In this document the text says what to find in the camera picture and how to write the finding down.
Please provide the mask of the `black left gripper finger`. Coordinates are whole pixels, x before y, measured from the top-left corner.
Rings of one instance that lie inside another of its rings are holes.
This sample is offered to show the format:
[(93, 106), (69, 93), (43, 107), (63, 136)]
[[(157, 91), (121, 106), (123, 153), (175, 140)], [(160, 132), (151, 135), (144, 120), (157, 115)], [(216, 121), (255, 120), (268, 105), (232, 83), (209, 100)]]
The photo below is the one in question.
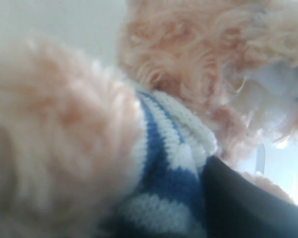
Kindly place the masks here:
[(298, 238), (298, 207), (252, 185), (215, 156), (202, 172), (210, 238)]

